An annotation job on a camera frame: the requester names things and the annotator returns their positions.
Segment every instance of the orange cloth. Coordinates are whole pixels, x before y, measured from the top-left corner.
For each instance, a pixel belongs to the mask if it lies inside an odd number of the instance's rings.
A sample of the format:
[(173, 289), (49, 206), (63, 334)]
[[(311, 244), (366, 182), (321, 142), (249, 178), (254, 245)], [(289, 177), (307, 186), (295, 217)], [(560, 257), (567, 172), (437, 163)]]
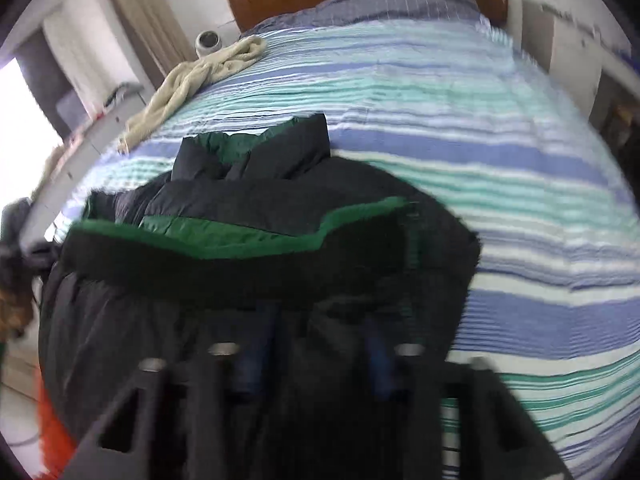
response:
[(56, 417), (49, 400), (40, 370), (36, 371), (38, 387), (38, 424), (40, 425), (40, 453), (42, 465), (49, 471), (40, 480), (55, 480), (76, 452), (76, 444)]

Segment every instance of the curtain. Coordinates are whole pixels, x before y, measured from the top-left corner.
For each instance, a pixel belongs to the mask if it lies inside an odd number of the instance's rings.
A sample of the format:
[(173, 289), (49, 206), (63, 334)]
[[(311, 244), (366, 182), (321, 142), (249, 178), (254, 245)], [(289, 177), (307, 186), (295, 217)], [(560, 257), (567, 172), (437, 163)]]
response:
[(91, 117), (103, 108), (113, 91), (111, 79), (104, 73), (64, 10), (54, 10), (42, 22), (44, 37), (53, 57), (69, 79), (82, 106)]
[(192, 47), (166, 0), (115, 0), (155, 60), (163, 76), (178, 63), (196, 59)]

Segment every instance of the striped bedsheet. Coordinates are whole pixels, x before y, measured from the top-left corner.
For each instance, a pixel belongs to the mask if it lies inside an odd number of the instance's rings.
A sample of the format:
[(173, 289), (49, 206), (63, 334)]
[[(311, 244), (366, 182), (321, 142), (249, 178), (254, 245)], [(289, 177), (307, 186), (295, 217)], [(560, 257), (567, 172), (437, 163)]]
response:
[[(91, 188), (135, 188), (183, 136), (259, 133), (324, 112), (335, 153), (435, 195), (482, 255), (449, 359), (484, 356), (577, 479), (597, 479), (640, 416), (640, 225), (632, 195), (571, 101), (500, 32), (391, 20), (267, 32), (263, 60), (196, 96)], [(455, 409), (444, 408), (456, 476)]]

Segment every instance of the towel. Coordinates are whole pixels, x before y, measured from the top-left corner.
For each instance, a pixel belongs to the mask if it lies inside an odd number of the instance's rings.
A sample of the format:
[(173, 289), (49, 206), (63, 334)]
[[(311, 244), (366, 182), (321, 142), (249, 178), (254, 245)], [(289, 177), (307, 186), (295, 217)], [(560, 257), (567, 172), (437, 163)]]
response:
[(265, 49), (263, 38), (249, 36), (198, 61), (180, 63), (169, 72), (146, 108), (127, 121), (127, 132), (120, 137), (118, 151), (129, 153), (148, 139), (202, 86), (226, 79), (251, 66)]

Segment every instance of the down jacket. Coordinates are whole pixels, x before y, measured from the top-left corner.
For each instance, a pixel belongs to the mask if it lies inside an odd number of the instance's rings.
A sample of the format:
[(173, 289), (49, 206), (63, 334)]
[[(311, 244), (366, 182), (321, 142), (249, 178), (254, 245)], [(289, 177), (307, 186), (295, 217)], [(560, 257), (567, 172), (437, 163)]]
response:
[[(354, 372), (364, 320), (392, 348), (419, 344), (444, 360), (478, 257), (476, 236), (435, 199), (331, 156), (324, 115), (261, 136), (185, 138), (171, 172), (94, 192), (67, 235), (43, 294), (44, 385), (79, 441), (140, 361), (242, 348), (268, 304), (289, 396), (277, 426), (322, 428), (333, 435), (326, 453), (338, 452), (353, 445), (357, 424), (345, 421), (357, 410), (328, 415), (325, 400), (367, 381)], [(231, 437), (239, 446), (241, 433)], [(304, 441), (293, 434), (289, 451)]]

